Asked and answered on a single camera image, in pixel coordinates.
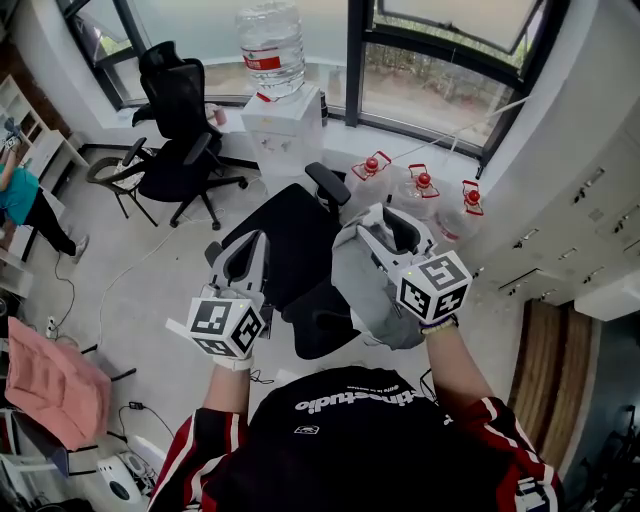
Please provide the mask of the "black window frame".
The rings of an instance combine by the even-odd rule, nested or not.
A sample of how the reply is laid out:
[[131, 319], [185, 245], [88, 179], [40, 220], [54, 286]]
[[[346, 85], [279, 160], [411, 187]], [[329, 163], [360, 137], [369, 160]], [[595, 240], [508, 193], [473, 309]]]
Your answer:
[[[118, 109], [142, 105], [138, 61], [173, 41], [201, 60], [207, 97], [244, 105], [252, 92], [237, 13], [269, 0], [53, 0], [92, 75]], [[330, 114], [427, 141], [480, 120], [533, 89], [570, 0], [416, 0], [460, 5], [484, 31], [404, 18], [394, 0], [285, 0], [299, 9], [306, 81]], [[460, 134], [456, 150], [486, 166], [523, 105]]]

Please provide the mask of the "grey clothes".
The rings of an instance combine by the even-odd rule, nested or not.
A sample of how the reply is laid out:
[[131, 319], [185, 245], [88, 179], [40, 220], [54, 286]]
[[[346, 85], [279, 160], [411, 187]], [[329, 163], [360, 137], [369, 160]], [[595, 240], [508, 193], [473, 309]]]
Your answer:
[[[418, 319], [395, 302], [397, 272], [387, 274], [359, 237], [358, 225], [385, 224], [383, 203], [375, 203], [346, 223], [332, 246], [331, 283], [349, 304], [354, 328], [373, 343], [408, 350], [423, 341]], [[428, 256], [414, 255], [413, 264]]]

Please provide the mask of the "pink quilted cushion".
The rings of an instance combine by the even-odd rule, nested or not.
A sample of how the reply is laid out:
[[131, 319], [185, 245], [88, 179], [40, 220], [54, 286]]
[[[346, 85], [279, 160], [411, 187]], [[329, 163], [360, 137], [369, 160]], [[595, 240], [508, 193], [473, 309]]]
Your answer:
[[5, 398], [68, 450], [107, 433], [112, 381], [73, 346], [55, 343], [8, 319]]

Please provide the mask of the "person's black red-striped shirt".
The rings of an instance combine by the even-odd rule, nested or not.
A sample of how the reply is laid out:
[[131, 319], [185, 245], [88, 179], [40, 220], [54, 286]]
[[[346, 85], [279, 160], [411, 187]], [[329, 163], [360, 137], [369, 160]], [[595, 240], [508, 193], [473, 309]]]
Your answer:
[[451, 418], [397, 372], [334, 368], [253, 415], [199, 408], [148, 512], [561, 512], [555, 470], [485, 397]]

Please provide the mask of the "large clear water bottle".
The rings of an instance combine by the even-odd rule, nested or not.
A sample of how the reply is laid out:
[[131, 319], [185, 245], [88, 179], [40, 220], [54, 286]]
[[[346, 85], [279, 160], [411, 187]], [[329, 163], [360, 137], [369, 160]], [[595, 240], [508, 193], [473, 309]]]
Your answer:
[[241, 54], [256, 94], [275, 102], [305, 81], [301, 16], [290, 1], [245, 7], [236, 15]]

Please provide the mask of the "white bookshelf desk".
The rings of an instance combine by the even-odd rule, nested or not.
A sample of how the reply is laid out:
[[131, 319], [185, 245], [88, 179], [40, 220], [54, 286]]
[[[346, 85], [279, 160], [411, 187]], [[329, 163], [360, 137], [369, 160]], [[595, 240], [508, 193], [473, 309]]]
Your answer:
[[[7, 77], [0, 83], [0, 140], [8, 137], [4, 125], [9, 118], [17, 125], [21, 140], [17, 153], [18, 164], [38, 179], [40, 188], [49, 202], [53, 194], [42, 187], [41, 177], [58, 150], [68, 150], [71, 159], [81, 166], [86, 166], [87, 163], [60, 131], [52, 130], [44, 124], [12, 77]], [[30, 226], [27, 227], [33, 234], [39, 233]], [[18, 259], [18, 255], [0, 247], [0, 265]]]

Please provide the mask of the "black metal stand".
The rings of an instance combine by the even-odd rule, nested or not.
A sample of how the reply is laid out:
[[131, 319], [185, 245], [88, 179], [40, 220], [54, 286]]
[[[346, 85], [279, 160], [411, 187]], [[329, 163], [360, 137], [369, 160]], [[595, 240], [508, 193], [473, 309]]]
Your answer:
[[116, 370], [115, 366], [106, 358], [101, 352], [98, 344], [94, 344], [87, 348], [81, 349], [80, 354], [85, 358], [90, 365], [93, 365], [97, 370], [104, 374], [112, 383], [120, 381], [126, 377], [132, 376], [137, 372], [135, 367], [128, 369], [127, 371], [114, 374], [108, 373], [108, 370]]

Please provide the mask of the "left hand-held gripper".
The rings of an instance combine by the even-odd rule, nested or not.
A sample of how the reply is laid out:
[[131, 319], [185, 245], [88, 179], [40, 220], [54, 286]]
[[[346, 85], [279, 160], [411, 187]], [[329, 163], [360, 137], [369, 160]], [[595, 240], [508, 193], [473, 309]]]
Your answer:
[[266, 326], [260, 309], [271, 275], [270, 239], [252, 230], [226, 248], [213, 242], [209, 265], [209, 284], [191, 299], [186, 324], [168, 318], [165, 327], [209, 356], [249, 359]]

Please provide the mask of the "black armrest office chair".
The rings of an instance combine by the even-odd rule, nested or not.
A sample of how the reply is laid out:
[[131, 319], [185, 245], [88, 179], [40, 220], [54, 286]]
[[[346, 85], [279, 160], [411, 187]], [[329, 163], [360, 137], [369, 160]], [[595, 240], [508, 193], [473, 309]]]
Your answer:
[[271, 275], [262, 309], [278, 312], [292, 325], [298, 357], [314, 360], [343, 347], [359, 332], [350, 307], [331, 284], [332, 246], [341, 230], [339, 208], [351, 194], [330, 169], [319, 162], [306, 173], [325, 193], [322, 206], [301, 185], [292, 184], [267, 200], [222, 242], [223, 248], [252, 230], [266, 232], [271, 242]]

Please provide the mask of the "white round appliance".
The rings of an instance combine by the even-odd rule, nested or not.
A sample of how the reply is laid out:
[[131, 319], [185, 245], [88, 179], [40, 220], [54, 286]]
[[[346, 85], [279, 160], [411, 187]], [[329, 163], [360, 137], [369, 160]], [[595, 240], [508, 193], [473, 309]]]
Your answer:
[[130, 504], [142, 501], [139, 481], [146, 475], [146, 468], [136, 454], [125, 451], [99, 459], [97, 470], [116, 498]]

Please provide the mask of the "person's left forearm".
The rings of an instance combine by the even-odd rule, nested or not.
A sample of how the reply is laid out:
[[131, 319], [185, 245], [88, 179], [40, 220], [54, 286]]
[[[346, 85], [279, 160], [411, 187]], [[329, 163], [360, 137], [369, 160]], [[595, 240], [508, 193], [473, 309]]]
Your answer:
[[216, 365], [203, 401], [203, 408], [246, 415], [249, 409], [250, 371]]

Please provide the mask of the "black headrest office chair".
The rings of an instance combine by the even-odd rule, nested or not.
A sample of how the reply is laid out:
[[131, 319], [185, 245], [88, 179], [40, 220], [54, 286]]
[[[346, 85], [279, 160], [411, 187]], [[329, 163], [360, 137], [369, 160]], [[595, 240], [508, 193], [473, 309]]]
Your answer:
[[242, 176], [212, 176], [221, 168], [222, 134], [206, 116], [204, 66], [196, 58], [179, 57], [176, 44], [166, 41], [142, 55], [139, 70], [153, 120], [166, 142], [153, 156], [142, 150], [142, 141], [137, 142], [141, 161], [135, 168], [143, 174], [138, 191], [147, 199], [179, 205], [169, 221], [173, 228], [186, 208], [200, 198], [212, 228], [218, 230], [220, 221], [208, 191], [230, 184], [245, 189], [248, 181]]

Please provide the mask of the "white window pole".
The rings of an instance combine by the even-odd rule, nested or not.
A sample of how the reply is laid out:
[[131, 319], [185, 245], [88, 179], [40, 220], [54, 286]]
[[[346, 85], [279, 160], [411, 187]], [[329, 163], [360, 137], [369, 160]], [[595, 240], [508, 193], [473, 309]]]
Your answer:
[[420, 151], [423, 148], [426, 148], [428, 146], [435, 146], [440, 142], [444, 142], [446, 139], [451, 139], [452, 140], [451, 144], [449, 145], [449, 151], [453, 152], [455, 150], [455, 148], [456, 148], [456, 145], [458, 144], [459, 139], [460, 139], [460, 134], [463, 131], [468, 130], [468, 129], [472, 128], [472, 127], [475, 127], [478, 124], [483, 124], [485, 121], [487, 121], [489, 119], [492, 119], [494, 117], [499, 117], [503, 113], [509, 112], [512, 109], [525, 104], [529, 99], [531, 99], [532, 97], [536, 97], [536, 96], [538, 96], [538, 93], [532, 93], [532, 94], [529, 94], [529, 95], [523, 97], [522, 99], [519, 99], [519, 100], [516, 100], [516, 101], [512, 101], [511, 103], [506, 104], [502, 108], [497, 109], [497, 110], [493, 111], [490, 114], [485, 114], [480, 120], [474, 121], [474, 122], [472, 122], [470, 124], [467, 124], [467, 125], [463, 126], [462, 128], [458, 128], [458, 129], [456, 129], [454, 131], [451, 131], [449, 133], [445, 133], [444, 135], [441, 135], [440, 137], [436, 138], [435, 140], [422, 143], [422, 144], [420, 144], [420, 145], [418, 145], [418, 146], [416, 146], [416, 147], [414, 147], [414, 148], [412, 148], [412, 149], [410, 149], [410, 150], [408, 150], [408, 151], [406, 151], [404, 153], [400, 153], [400, 154], [392, 157], [391, 160], [392, 161], [398, 160], [398, 159], [403, 158], [405, 156], [408, 156], [408, 155], [411, 155], [413, 153], [416, 153], [416, 152], [418, 152], [418, 151]]

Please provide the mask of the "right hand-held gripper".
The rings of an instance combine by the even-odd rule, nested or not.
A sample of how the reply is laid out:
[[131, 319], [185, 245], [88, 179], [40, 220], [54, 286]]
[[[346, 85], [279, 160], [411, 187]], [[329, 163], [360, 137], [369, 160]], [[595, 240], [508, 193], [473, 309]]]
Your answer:
[[435, 247], [431, 231], [420, 220], [388, 206], [383, 207], [383, 221], [358, 225], [356, 231], [387, 274], [398, 271], [395, 302], [426, 325], [456, 313], [472, 283], [457, 253], [450, 250], [412, 265], [414, 255], [427, 255]]

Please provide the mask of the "small dark chair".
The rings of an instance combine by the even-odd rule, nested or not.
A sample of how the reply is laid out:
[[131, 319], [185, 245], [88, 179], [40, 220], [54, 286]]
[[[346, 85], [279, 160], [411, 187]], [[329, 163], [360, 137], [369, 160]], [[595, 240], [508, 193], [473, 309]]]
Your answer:
[[94, 163], [88, 170], [86, 181], [108, 189], [115, 197], [121, 212], [126, 219], [129, 214], [122, 202], [122, 197], [128, 197], [134, 205], [143, 213], [154, 227], [158, 223], [152, 218], [137, 198], [137, 189], [144, 176], [143, 171], [135, 171], [134, 168], [142, 162], [142, 158], [134, 156], [118, 158], [115, 156], [104, 157]]

